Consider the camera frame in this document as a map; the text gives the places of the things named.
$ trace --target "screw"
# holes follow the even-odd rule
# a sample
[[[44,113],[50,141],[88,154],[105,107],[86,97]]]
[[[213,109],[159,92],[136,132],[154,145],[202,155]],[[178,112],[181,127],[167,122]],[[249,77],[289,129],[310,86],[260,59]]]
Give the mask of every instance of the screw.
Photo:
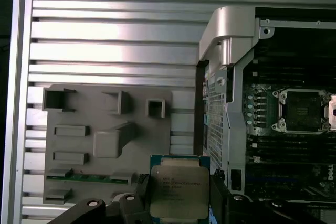
[[[275,206],[275,207],[282,207],[282,203],[277,202],[277,201],[272,202],[272,205]]]
[[[242,200],[243,200],[243,197],[240,196],[240,195],[235,195],[233,198],[234,198],[236,201],[242,201]]]
[[[98,202],[96,201],[91,201],[88,203],[89,207],[95,207],[96,205],[98,205]]]

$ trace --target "cpu processor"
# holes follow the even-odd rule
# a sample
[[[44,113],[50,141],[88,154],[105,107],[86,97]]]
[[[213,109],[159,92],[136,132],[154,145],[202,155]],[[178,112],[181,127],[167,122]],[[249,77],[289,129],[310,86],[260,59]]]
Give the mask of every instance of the cpu processor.
[[[208,222],[209,157],[153,155],[151,164],[151,216]]]

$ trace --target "gray plastic bracket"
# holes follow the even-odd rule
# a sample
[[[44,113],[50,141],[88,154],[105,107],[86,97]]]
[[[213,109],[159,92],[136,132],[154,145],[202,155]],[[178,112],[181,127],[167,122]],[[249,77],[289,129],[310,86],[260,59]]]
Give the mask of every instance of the gray plastic bracket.
[[[75,111],[75,109],[68,108],[67,104],[67,95],[75,92],[75,90],[70,89],[53,90],[50,88],[44,88],[42,110],[55,112]]]
[[[93,138],[93,155],[100,158],[118,158],[122,148],[136,137],[134,123],[123,123],[105,131],[97,131]]]
[[[130,97],[124,91],[103,92],[107,96],[104,99],[104,107],[112,115],[126,114],[130,111]]]
[[[90,134],[89,126],[76,125],[57,125],[54,129],[57,136],[88,136]]]
[[[88,160],[87,153],[54,152],[52,156],[57,164],[83,165]]]
[[[47,176],[67,177],[72,173],[72,169],[51,169],[46,173]]]
[[[150,98],[146,100],[146,116],[165,118],[166,101],[164,99]]]
[[[71,195],[70,190],[51,189],[47,191],[45,203],[64,204],[66,199]]]

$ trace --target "perforated metal panel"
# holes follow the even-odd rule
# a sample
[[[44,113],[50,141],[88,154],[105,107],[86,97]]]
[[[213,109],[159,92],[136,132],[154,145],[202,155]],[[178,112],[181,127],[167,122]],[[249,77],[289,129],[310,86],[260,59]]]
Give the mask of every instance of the perforated metal panel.
[[[224,95],[215,91],[215,85],[215,83],[209,85],[208,152],[211,157],[211,165],[213,168],[221,169],[223,154]]]

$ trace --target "metal frame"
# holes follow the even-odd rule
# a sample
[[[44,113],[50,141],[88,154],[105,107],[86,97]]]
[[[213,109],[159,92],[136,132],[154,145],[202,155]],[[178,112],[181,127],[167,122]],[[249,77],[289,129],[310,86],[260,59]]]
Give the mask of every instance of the metal frame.
[[[18,179],[16,174],[18,177],[22,174],[22,166],[19,170],[16,169],[18,162],[22,162],[20,157],[17,158],[16,155],[18,147],[16,140],[19,136],[19,129],[22,126],[19,120],[20,102],[18,102],[20,95],[22,95],[20,84],[22,79],[27,79],[28,77],[28,74],[25,76],[22,73],[23,62],[28,59],[28,55],[23,54],[25,7],[25,0],[13,0],[1,223],[13,223],[14,220],[17,220],[16,216],[20,216],[17,211],[21,208],[19,205],[19,208],[16,209],[16,206],[12,203],[17,195],[15,185]]]
[[[43,169],[40,164],[44,160],[44,153],[27,151],[24,154],[23,152],[25,147],[38,148],[41,151],[45,146],[43,127],[46,114],[40,111],[39,106],[41,104],[41,91],[43,87],[48,87],[50,83],[59,81],[137,85],[149,83],[155,86],[178,87],[179,89],[173,92],[173,109],[176,113],[173,114],[171,152],[175,154],[191,153],[194,120],[192,114],[194,104],[191,101],[194,101],[195,81],[190,76],[197,64],[196,58],[200,58],[196,56],[197,42],[214,9],[226,4],[236,5],[239,3],[250,5],[244,8],[250,9],[251,12],[254,9],[252,5],[277,7],[309,5],[309,8],[325,8],[336,4],[335,0],[34,0],[33,17],[40,19],[44,22],[44,25],[38,24],[38,22],[32,24],[31,28],[35,29],[33,37],[36,41],[30,45],[30,60],[32,62],[30,62],[28,70],[30,28],[25,28],[25,34],[23,34],[23,29],[25,13],[28,15],[25,19],[27,22],[29,21],[25,25],[31,21],[31,10],[25,11],[25,8],[31,9],[31,2],[30,0],[27,3],[25,0],[14,0],[2,223],[13,223],[13,221],[19,223],[21,214],[36,216],[37,219],[43,218],[43,216],[54,217],[69,207],[69,205],[57,208],[52,205],[43,206],[38,197],[21,197],[23,195],[21,188],[25,192],[41,193],[39,187],[43,182],[40,179],[42,176],[22,175],[22,173],[23,170],[42,172]],[[246,16],[236,16],[234,9],[237,8],[225,7],[217,14],[222,17],[230,14],[232,20],[241,24],[241,28],[245,30],[243,26]],[[61,45],[61,43],[54,44],[54,41],[48,38],[48,36],[53,36],[57,39],[66,40],[65,36],[67,36],[66,33],[69,28],[66,23],[57,22],[57,25],[62,25],[64,36],[55,32],[62,32],[60,29],[57,30],[59,28],[57,26],[53,27],[55,30],[48,31],[52,27],[52,24],[48,21],[55,21],[55,16],[57,16],[56,19],[60,16],[66,18],[68,23],[72,23],[71,27],[78,27],[78,24],[74,24],[78,21],[82,23],[90,22],[92,24],[86,24],[86,27],[93,27],[96,31],[103,29],[101,25],[94,24],[97,18],[101,22],[106,22],[106,18],[113,18],[117,20],[114,23],[119,25],[118,28],[122,27],[128,30],[121,37],[109,35],[107,38],[117,39],[121,45],[106,45],[105,48],[105,45],[95,47],[91,46],[93,44],[85,44],[91,50],[89,51],[85,50],[84,44],[80,44],[78,40],[72,40],[75,43]],[[262,39],[258,35],[260,33],[258,21],[253,20],[253,22],[255,22],[255,27],[248,25],[250,33],[246,37],[239,36],[239,34],[231,37],[235,34],[224,32],[214,34],[214,36],[212,36],[213,33],[209,34],[208,44],[214,45],[214,50],[208,51],[204,57],[202,54],[201,57],[211,59],[210,69],[215,70],[225,66],[225,64],[234,65],[258,39]],[[233,23],[225,25],[228,28],[225,31],[234,31]],[[72,33],[72,38],[87,39],[89,35],[89,33]],[[104,38],[97,36],[94,39],[102,42],[101,40]],[[139,43],[129,42],[131,40],[136,40]],[[54,48],[50,50],[50,54],[46,54],[46,47],[51,45]],[[205,51],[209,49],[209,45],[205,46]],[[77,46],[83,52],[80,59],[72,53],[77,50]],[[90,54],[96,49],[103,51],[103,53],[92,57]],[[73,62],[80,65],[78,70],[69,66]],[[61,67],[61,63],[66,64],[64,69]],[[149,73],[150,68],[137,68],[136,65],[142,63],[150,63],[151,67],[162,67],[165,70]],[[180,69],[174,70],[173,67],[176,67],[176,65],[179,65],[183,70],[187,69],[188,74],[184,75]],[[127,66],[124,74],[119,72],[122,66]],[[97,73],[101,70],[104,74],[98,75]],[[33,82],[36,86],[27,87],[27,82]],[[33,107],[28,108],[27,112],[26,102],[28,102],[29,107]],[[39,130],[29,129],[25,131],[25,121],[28,126],[35,127],[37,125]],[[33,220],[22,220],[24,224],[31,222]]]
[[[219,8],[213,13],[199,42],[199,58],[209,60],[209,74],[212,77],[227,67],[233,67],[234,70],[233,101],[224,102],[222,139],[222,169],[226,174],[225,183],[230,190],[232,169],[240,170],[242,178],[245,177],[246,124],[242,113],[243,69],[253,60],[254,45],[260,39],[271,38],[277,32],[277,27],[336,29],[336,23],[319,20],[311,22],[260,20],[256,17],[255,7],[228,6]],[[244,183],[242,179],[241,191],[234,192],[243,193]]]
[[[222,7],[214,11],[205,28],[199,42],[199,60],[219,61],[220,66],[233,65],[258,41],[259,19],[255,18],[255,7]],[[213,53],[218,43],[222,46],[219,55]]]

